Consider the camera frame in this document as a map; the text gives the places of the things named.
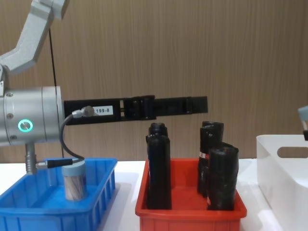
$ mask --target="white plastic container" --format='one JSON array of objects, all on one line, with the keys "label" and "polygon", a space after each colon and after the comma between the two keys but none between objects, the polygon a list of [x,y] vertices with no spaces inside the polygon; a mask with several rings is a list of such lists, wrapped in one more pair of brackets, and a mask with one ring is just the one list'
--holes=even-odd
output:
[{"label": "white plastic container", "polygon": [[303,135],[257,137],[257,179],[286,231],[308,231],[308,158],[280,158],[281,147],[308,147]]}]

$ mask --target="blue plastic tray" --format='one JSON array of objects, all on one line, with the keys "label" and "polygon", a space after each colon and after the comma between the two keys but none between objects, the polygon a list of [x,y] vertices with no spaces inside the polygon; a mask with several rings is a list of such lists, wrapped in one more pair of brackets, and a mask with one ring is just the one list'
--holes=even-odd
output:
[{"label": "blue plastic tray", "polygon": [[23,176],[0,196],[0,231],[96,231],[115,190],[116,163],[86,159],[88,196],[80,202],[65,199],[60,167]]}]

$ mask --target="green indicator light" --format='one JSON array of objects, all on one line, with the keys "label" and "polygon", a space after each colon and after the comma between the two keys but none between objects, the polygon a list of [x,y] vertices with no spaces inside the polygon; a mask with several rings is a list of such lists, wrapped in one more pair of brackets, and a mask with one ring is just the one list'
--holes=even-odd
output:
[{"label": "green indicator light", "polygon": [[28,119],[22,119],[18,123],[18,129],[22,132],[30,132],[33,129],[33,123]]}]

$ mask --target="black cylindrical object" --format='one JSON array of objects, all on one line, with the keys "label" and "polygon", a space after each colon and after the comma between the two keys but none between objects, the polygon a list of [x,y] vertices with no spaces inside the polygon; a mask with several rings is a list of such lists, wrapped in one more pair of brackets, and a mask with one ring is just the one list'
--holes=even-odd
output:
[{"label": "black cylindrical object", "polygon": [[219,122],[204,121],[200,128],[200,155],[198,163],[198,192],[207,197],[207,175],[209,149],[220,147],[223,136],[224,124]]},{"label": "black cylindrical object", "polygon": [[170,140],[166,126],[152,123],[146,140],[150,178],[148,209],[171,209]]},{"label": "black cylindrical object", "polygon": [[239,170],[239,150],[235,147],[212,148],[209,151],[207,208],[233,210]]}]

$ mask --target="silver cylindrical joint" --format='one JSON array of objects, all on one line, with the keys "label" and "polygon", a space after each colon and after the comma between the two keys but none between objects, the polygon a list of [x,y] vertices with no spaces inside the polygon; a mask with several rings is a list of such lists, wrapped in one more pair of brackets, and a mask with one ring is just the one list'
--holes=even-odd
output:
[{"label": "silver cylindrical joint", "polygon": [[58,141],[63,120],[59,87],[7,90],[0,98],[0,146]]},{"label": "silver cylindrical joint", "polygon": [[63,166],[62,175],[67,200],[80,201],[87,196],[85,161]]},{"label": "silver cylindrical joint", "polygon": [[26,172],[27,174],[36,174],[37,156],[35,155],[35,148],[33,143],[26,144]]}]

